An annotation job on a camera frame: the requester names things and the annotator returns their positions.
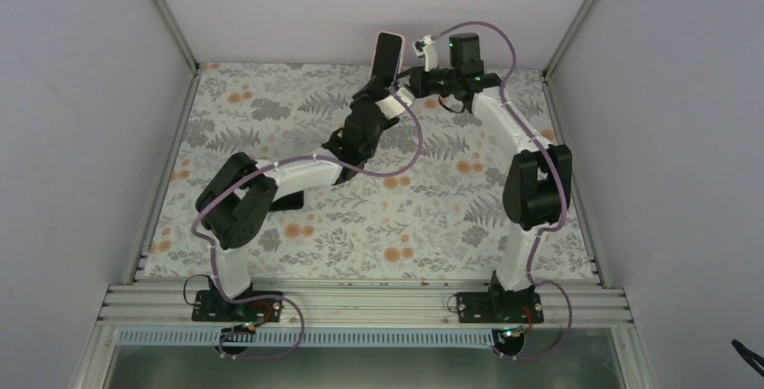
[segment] black cable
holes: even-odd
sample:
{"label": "black cable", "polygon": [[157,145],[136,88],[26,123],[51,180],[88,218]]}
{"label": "black cable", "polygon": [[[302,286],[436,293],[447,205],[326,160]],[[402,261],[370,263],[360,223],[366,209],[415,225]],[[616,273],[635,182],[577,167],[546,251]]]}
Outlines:
{"label": "black cable", "polygon": [[467,109],[467,107],[465,107],[464,104],[461,105],[461,110],[458,111],[458,112],[456,110],[451,109],[451,107],[449,107],[449,106],[447,106],[446,104],[443,103],[443,97],[442,96],[438,96],[438,104],[440,104],[441,107],[445,108],[449,112],[452,112],[452,113],[455,113],[455,114],[464,113],[464,111]]}
{"label": "black cable", "polygon": [[207,281],[209,281],[210,279],[212,279],[212,278],[210,278],[210,276],[209,276],[209,275],[202,275],[202,274],[191,275],[191,276],[189,276],[188,278],[186,278],[186,282],[185,282],[185,283],[183,283],[183,301],[184,301],[184,302],[186,302],[187,304],[189,304],[189,305],[193,306],[194,308],[196,308],[196,305],[194,305],[193,303],[190,303],[190,302],[188,301],[188,298],[186,298],[186,287],[188,286],[188,281],[189,281],[191,278],[196,278],[197,276],[203,276],[203,277],[207,278]]}
{"label": "black cable", "polygon": [[737,339],[732,340],[732,346],[735,348],[735,351],[737,351],[738,354],[741,355],[742,359],[748,365],[750,365],[751,368],[753,368],[754,371],[756,371],[757,373],[759,373],[759,375],[764,377],[764,368],[763,368],[764,357],[761,357],[757,353],[750,351]]}
{"label": "black cable", "polygon": [[401,71],[401,72],[399,72],[399,73],[398,73],[398,77],[396,77],[396,80],[400,80],[400,79],[401,79],[401,78],[403,78],[403,77],[408,77],[408,76],[410,76],[410,75],[411,75],[411,73],[412,73],[412,72],[414,72],[414,69],[415,69],[415,68],[416,68],[416,67],[413,67],[413,68],[409,68],[409,69],[407,69],[407,70],[405,70],[405,71]]}
{"label": "black cable", "polygon": [[448,299],[446,299],[446,309],[449,310],[449,312],[459,313],[458,309],[456,311],[454,311],[454,310],[451,309],[451,307],[449,305],[449,303],[451,302],[451,299],[453,299],[454,297],[456,297],[456,295],[452,294],[451,296],[449,296]]}

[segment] wire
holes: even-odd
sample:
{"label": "wire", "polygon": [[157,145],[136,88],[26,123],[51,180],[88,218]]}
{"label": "wire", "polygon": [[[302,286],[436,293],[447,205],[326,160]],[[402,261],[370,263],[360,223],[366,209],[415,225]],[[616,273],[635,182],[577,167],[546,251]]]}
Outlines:
{"label": "wire", "polygon": [[400,78],[398,76],[398,71],[401,70],[401,58],[403,57],[403,53],[404,53],[404,51],[403,51],[403,49],[401,49],[401,54],[398,55],[398,61],[396,62],[396,72],[395,72],[395,74],[393,74],[393,83],[398,81],[398,78]]}
{"label": "wire", "polygon": [[409,69],[407,69],[407,70],[405,70],[405,71],[401,71],[401,72],[399,72],[399,73],[398,73],[398,77],[397,77],[396,81],[397,81],[397,80],[400,80],[401,78],[404,78],[404,77],[408,77],[408,76],[410,76],[410,75],[411,75],[411,74],[414,72],[414,69],[415,69],[415,68],[416,68],[416,67],[412,67],[412,68],[409,68]]}
{"label": "wire", "polygon": [[531,310],[529,310],[527,306],[523,307],[523,312],[525,313],[525,317],[528,317],[528,329],[525,330],[525,333],[528,333],[533,330],[533,314],[531,314]]}
{"label": "wire", "polygon": [[[546,161],[547,166],[549,166],[551,176],[554,180],[554,184],[557,187],[557,192],[559,194],[559,205],[560,205],[560,212],[559,212],[559,220],[558,222],[550,227],[541,227],[538,232],[536,233],[536,238],[533,241],[533,245],[531,246],[531,253],[528,255],[528,260],[525,263],[525,274],[528,276],[528,281],[530,281],[531,285],[534,285],[536,287],[541,287],[542,285],[553,285],[555,288],[559,290],[560,293],[562,293],[562,297],[565,298],[565,303],[568,306],[568,325],[565,328],[565,331],[562,333],[562,336],[558,339],[558,341],[551,346],[550,348],[542,351],[541,353],[530,355],[530,356],[511,356],[512,360],[530,360],[535,359],[539,357],[545,357],[549,355],[552,351],[559,348],[560,345],[562,345],[563,342],[565,342],[565,339],[568,338],[570,335],[570,329],[573,326],[573,306],[570,303],[570,297],[568,296],[568,293],[565,291],[565,289],[562,288],[562,285],[558,284],[555,281],[552,281],[550,279],[543,280],[543,281],[536,281],[533,278],[532,274],[532,265],[533,265],[533,258],[536,256],[536,251],[538,251],[539,246],[541,244],[541,235],[543,233],[551,233],[554,231],[559,231],[563,225],[565,225],[565,220],[568,217],[568,199],[565,196],[565,188],[562,186],[562,180],[559,177],[559,172],[554,167],[554,161],[552,161],[551,156],[549,152],[544,148],[544,145],[539,141],[538,135],[532,130],[531,126],[525,121],[523,116],[516,111],[516,108],[514,104],[510,103],[508,99],[506,99],[505,90],[506,90],[506,84],[509,81],[509,77],[512,75],[512,73],[517,69],[517,52],[514,50],[514,45],[509,40],[509,37],[506,36],[506,33],[504,33],[501,29],[494,26],[491,23],[481,22],[481,21],[471,21],[471,22],[464,22],[459,23],[454,26],[451,26],[450,28],[446,29],[443,32],[438,33],[434,37],[432,37],[432,40],[435,41],[441,36],[447,35],[453,31],[456,31],[457,29],[460,29],[465,26],[483,26],[487,27],[488,29],[491,29],[492,31],[498,33],[499,36],[504,40],[507,47],[509,47],[510,52],[512,53],[512,65],[509,67],[509,71],[507,71],[506,75],[504,75],[504,78],[501,80],[501,84],[499,85],[499,96],[502,100],[502,105],[504,106],[504,109],[509,113],[510,116],[512,116],[513,120],[517,123],[518,126],[523,130],[526,136],[528,136],[531,141],[533,141],[533,144],[536,145],[536,147],[539,149],[539,152],[544,158],[544,161]],[[494,348],[494,352],[499,355],[500,358],[504,359],[505,356],[501,352],[499,352],[496,348]]]}
{"label": "wire", "polygon": [[451,302],[451,299],[453,299],[454,297],[456,297],[456,295],[452,294],[451,296],[449,296],[448,299],[446,299],[446,309],[449,310],[449,312],[457,313],[459,312],[459,308],[452,309],[449,305],[449,303]]}
{"label": "wire", "polygon": [[193,304],[193,303],[190,303],[190,302],[188,301],[188,298],[186,297],[186,287],[188,286],[188,281],[189,281],[191,278],[196,278],[197,276],[203,276],[203,277],[207,278],[208,280],[210,279],[210,276],[209,276],[209,275],[196,274],[196,275],[191,275],[191,276],[189,276],[188,278],[186,278],[186,282],[185,282],[185,283],[183,283],[183,301],[184,301],[185,303],[188,303],[189,305],[193,306],[194,308],[196,308],[196,305],[195,305],[195,304]]}
{"label": "wire", "polygon": [[[300,343],[303,341],[303,336],[305,335],[305,317],[303,316],[302,311],[300,310],[300,308],[297,306],[296,303],[294,303],[291,299],[289,299],[289,298],[287,298],[285,296],[278,295],[278,294],[263,294],[263,295],[252,296],[252,297],[248,297],[248,298],[244,298],[244,299],[233,299],[233,298],[231,298],[223,290],[223,287],[220,284],[220,275],[219,275],[219,271],[218,271],[218,267],[217,267],[217,259],[216,259],[217,245],[215,243],[215,240],[214,240],[214,238],[212,236],[199,231],[199,224],[202,222],[202,220],[205,218],[205,216],[207,216],[207,214],[209,214],[209,212],[212,211],[215,208],[215,206],[220,204],[220,202],[222,202],[226,197],[231,195],[236,189],[238,189],[238,188],[242,187],[243,185],[247,184],[249,181],[251,181],[255,177],[263,175],[263,174],[269,172],[270,170],[275,169],[277,166],[285,166],[285,165],[288,165],[288,164],[291,164],[291,163],[294,163],[294,162],[297,162],[297,161],[304,161],[304,160],[328,161],[328,162],[332,162],[333,164],[337,164],[339,166],[345,167],[345,168],[347,168],[349,170],[355,171],[356,173],[361,173],[363,175],[373,176],[373,177],[392,177],[392,176],[397,176],[397,175],[400,175],[400,174],[404,173],[406,170],[411,168],[416,163],[416,161],[419,159],[420,154],[422,153],[422,146],[423,146],[423,141],[424,141],[424,135],[423,135],[423,132],[422,132],[422,124],[419,122],[419,119],[416,118],[416,114],[414,114],[414,110],[412,110],[412,108],[410,106],[408,106],[408,104],[406,104],[400,98],[400,96],[397,95],[395,86],[389,87],[388,91],[395,98],[395,100],[398,103],[400,103],[401,106],[404,107],[406,112],[411,116],[412,121],[414,122],[414,127],[416,128],[416,136],[417,136],[417,139],[418,139],[417,146],[416,146],[416,151],[414,152],[414,156],[411,158],[411,160],[408,162],[408,164],[406,164],[405,166],[403,166],[403,167],[401,167],[398,170],[393,171],[393,172],[378,173],[378,172],[375,172],[375,171],[368,171],[368,170],[365,170],[363,168],[359,168],[359,167],[353,166],[352,164],[348,164],[347,162],[340,161],[340,160],[338,160],[336,158],[325,157],[323,155],[308,154],[308,155],[301,155],[301,156],[298,156],[298,157],[282,159],[278,163],[275,162],[273,164],[269,164],[269,165],[267,165],[267,166],[265,166],[263,168],[259,168],[258,170],[253,171],[252,173],[249,173],[247,176],[242,177],[236,183],[234,183],[233,185],[229,186],[220,195],[215,197],[213,199],[213,201],[210,202],[204,209],[202,209],[202,211],[199,212],[199,214],[196,216],[194,221],[191,223],[191,234],[193,234],[197,238],[200,238],[202,240],[206,240],[206,242],[210,246],[210,263],[211,263],[212,270],[213,270],[212,281],[213,281],[213,284],[214,284],[215,288],[217,288],[218,292],[220,292],[220,295],[224,299],[225,302],[227,302],[227,303],[250,303],[250,302],[262,301],[264,299],[278,299],[278,300],[284,301],[284,302],[289,303],[290,305],[292,305],[292,307],[295,308],[295,311],[297,312],[297,315],[300,317],[300,334],[297,337],[297,342],[295,342],[295,344],[291,348],[287,349],[286,351],[284,351],[282,353],[278,353],[276,355],[272,355],[272,356],[254,356],[254,357],[242,357],[242,356],[238,356],[238,355],[229,355],[229,356],[236,356],[236,357],[241,357],[243,359],[252,359],[252,360],[268,360],[268,359],[281,358],[281,357],[284,357],[284,356],[290,354],[291,352],[295,351],[297,349],[297,347],[299,347]],[[232,333],[226,335],[225,337],[222,337],[221,341],[220,341],[220,346],[219,346],[220,350],[222,351],[223,343],[227,339],[229,339],[230,337],[232,337],[235,334],[241,334],[241,333],[242,332],[232,332]]]}
{"label": "wire", "polygon": [[465,111],[465,110],[467,110],[467,107],[466,107],[464,104],[462,104],[462,105],[461,105],[461,110],[459,110],[459,111],[453,110],[451,107],[447,106],[447,105],[446,105],[446,104],[443,102],[443,97],[442,97],[442,96],[440,96],[440,95],[438,95],[438,104],[440,104],[440,105],[441,105],[441,107],[443,107],[443,108],[444,108],[444,109],[446,109],[447,111],[449,111],[449,112],[452,112],[452,113],[455,113],[455,114],[461,114],[461,113],[464,113],[464,111]]}
{"label": "wire", "polygon": [[268,320],[270,320],[270,315],[273,313],[273,307],[270,306],[270,303],[267,302],[254,302],[250,303],[250,309],[254,309],[257,307],[263,308],[263,322],[260,324],[262,326],[263,324],[267,323]]}

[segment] black camera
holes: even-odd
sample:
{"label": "black camera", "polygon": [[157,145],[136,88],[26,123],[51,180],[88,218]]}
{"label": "black camera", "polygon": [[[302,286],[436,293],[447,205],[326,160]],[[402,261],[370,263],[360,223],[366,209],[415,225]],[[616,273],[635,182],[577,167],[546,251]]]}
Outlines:
{"label": "black camera", "polygon": [[478,77],[485,72],[480,59],[480,39],[476,33],[459,33],[449,37],[451,66],[461,77]]}

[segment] floral tablecloth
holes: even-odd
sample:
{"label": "floral tablecloth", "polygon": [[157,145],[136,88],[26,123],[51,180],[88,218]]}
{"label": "floral tablecloth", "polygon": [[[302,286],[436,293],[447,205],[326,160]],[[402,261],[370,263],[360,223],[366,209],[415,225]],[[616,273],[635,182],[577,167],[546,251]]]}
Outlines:
{"label": "floral tablecloth", "polygon": [[[205,242],[190,233],[194,202],[231,154],[279,159],[324,143],[350,112],[368,66],[208,63],[177,156],[145,276],[210,272]],[[534,70],[514,73],[507,93],[531,124],[554,140]],[[488,279],[506,247],[501,193],[511,154],[469,113],[449,113],[436,98],[414,111],[424,153],[409,171],[358,175],[305,193],[305,208],[270,213],[250,247],[250,272],[275,278]],[[401,167],[416,148],[407,116],[385,131],[376,171]],[[592,277],[575,207],[543,242],[539,278]]]}

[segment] metal frame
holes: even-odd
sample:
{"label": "metal frame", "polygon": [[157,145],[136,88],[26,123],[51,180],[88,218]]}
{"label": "metal frame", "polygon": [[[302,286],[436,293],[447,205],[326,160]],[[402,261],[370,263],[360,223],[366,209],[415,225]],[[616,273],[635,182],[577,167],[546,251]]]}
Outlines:
{"label": "metal frame", "polygon": [[[256,289],[281,290],[303,310],[306,325],[314,328],[429,328],[497,329],[495,324],[459,324],[446,306],[457,292],[483,292],[482,281],[451,281],[422,285],[390,280],[253,280]],[[98,315],[98,326],[217,326],[191,321],[183,302],[183,278],[136,281],[109,287]],[[632,328],[632,314],[620,289],[603,289],[586,282],[563,283],[573,304],[573,325],[579,328]],[[206,289],[203,279],[192,279],[186,292],[194,297]],[[537,290],[546,321],[540,328],[562,328],[568,311],[562,294],[551,286]],[[295,310],[285,306],[274,327],[297,327]]]}
{"label": "metal frame", "polygon": [[570,22],[570,26],[568,26],[568,29],[565,31],[565,35],[563,35],[562,41],[559,42],[559,45],[554,51],[554,54],[551,55],[549,64],[544,69],[545,77],[551,77],[551,75],[554,74],[554,71],[557,69],[559,62],[562,60],[562,57],[565,56],[565,52],[568,50],[570,43],[573,41],[573,38],[576,37],[578,29],[580,29],[581,24],[583,24],[583,22],[589,16],[589,11],[592,10],[596,1],[597,0],[584,0],[584,2],[578,8],[576,16],[573,17],[573,21]]}
{"label": "metal frame", "polygon": [[655,384],[637,330],[613,328],[612,333],[626,389],[653,389]]}
{"label": "metal frame", "polygon": [[[558,143],[564,143],[565,142],[565,135],[562,131],[562,126],[559,123],[559,116],[557,113],[557,107],[554,104],[554,96],[552,96],[551,87],[550,87],[550,81],[549,79],[544,80],[544,98],[546,98],[547,106],[549,107],[550,111],[550,117],[551,117],[551,124],[552,127],[554,127],[555,134],[557,136],[557,142]],[[612,278],[610,278],[610,271],[607,267],[607,264],[604,263],[603,258],[597,258],[597,250],[594,243],[594,239],[592,238],[592,230],[589,226],[588,216],[586,208],[583,204],[583,199],[581,198],[581,192],[578,188],[578,181],[576,180],[576,169],[573,169],[573,178],[571,180],[571,193],[572,193],[572,200],[576,203],[576,214],[578,215],[578,222],[581,226],[581,233],[584,237],[584,245],[587,247],[587,252],[589,253],[589,256],[592,258],[593,272],[599,277],[600,283],[602,284],[602,287],[607,288],[611,283],[610,281]]]}
{"label": "metal frame", "polygon": [[183,55],[183,59],[186,61],[186,64],[192,72],[196,72],[196,70],[199,69],[199,62],[196,61],[194,54],[191,52],[191,48],[188,47],[188,42],[186,42],[186,38],[183,37],[183,32],[180,31],[175,18],[169,11],[167,2],[165,0],[152,1],[154,2],[154,5],[157,6],[157,11],[159,11],[159,15],[161,16],[162,21],[167,26],[170,36],[172,36],[173,41],[177,45],[177,48],[180,50],[180,54]]}
{"label": "metal frame", "polygon": [[148,213],[147,218],[143,223],[143,233],[141,240],[138,242],[137,249],[132,254],[132,261],[130,264],[130,272],[127,272],[123,276],[123,282],[129,284],[135,278],[138,271],[141,270],[141,260],[148,255],[149,246],[154,238],[154,231],[157,229],[159,223],[159,216],[161,215],[162,205],[167,195],[169,187],[170,177],[172,176],[172,168],[175,166],[175,160],[177,153],[180,151],[180,144],[183,142],[183,133],[186,131],[186,125],[188,123],[188,116],[191,114],[191,107],[194,104],[194,98],[196,98],[196,89],[199,87],[199,81],[201,80],[201,72],[197,71],[194,78],[186,91],[186,98],[183,101],[183,108],[180,112],[180,117],[177,120],[175,126],[175,132],[172,136],[172,142],[170,144],[170,150],[168,152],[167,159],[165,159],[164,167],[162,168],[161,176],[159,177],[159,185],[154,193],[154,201],[151,203],[151,210]]}
{"label": "metal frame", "polygon": [[120,338],[120,329],[110,326],[95,326],[87,342],[85,356],[72,387],[74,389],[96,389],[104,387],[114,356],[114,348]]}
{"label": "metal frame", "polygon": [[[108,381],[108,373],[114,356],[114,348],[120,342],[123,330],[158,330],[179,332],[188,330],[210,330],[220,323],[199,323],[190,320],[191,308],[183,302],[182,289],[185,278],[143,278],[142,264],[147,256],[148,246],[159,220],[159,211],[167,191],[169,176],[186,128],[199,85],[198,63],[188,48],[181,30],[172,17],[164,0],[153,0],[159,13],[186,63],[195,71],[195,77],[186,94],[181,117],[178,120],[171,150],[159,181],[156,199],[145,231],[141,236],[140,249],[135,253],[132,271],[126,285],[112,285],[108,288],[104,304],[88,341],[86,353],[77,372],[74,387],[103,387]],[[595,0],[585,0],[571,23],[562,42],[557,48],[544,73],[544,94],[558,138],[562,141],[562,131],[554,108],[554,100],[549,88],[549,76],[564,55],[570,41],[586,19]],[[596,256],[585,211],[580,204],[578,186],[574,178],[573,197],[578,202],[578,215],[585,236],[587,250]],[[600,271],[592,259],[593,272],[599,279],[568,281],[563,286],[573,304],[574,328],[608,328],[614,337],[617,355],[622,367],[624,382],[628,389],[652,388],[650,371],[636,334],[631,310],[622,289],[606,289],[606,271]],[[446,330],[453,333],[467,333],[470,330],[495,329],[495,325],[459,324],[457,315],[448,311],[447,303],[457,292],[486,289],[483,281],[447,280],[427,284],[411,280],[277,280],[255,279],[256,288],[281,290],[293,299],[305,312],[306,324],[310,328],[332,331],[343,330]],[[193,294],[206,288],[204,281],[194,279],[188,283],[187,293]],[[567,324],[567,308],[562,294],[553,287],[539,288],[538,293],[544,306],[546,321],[539,329],[563,328]],[[299,326],[295,310],[286,306],[282,310],[281,322],[272,325],[274,330],[294,330]]]}

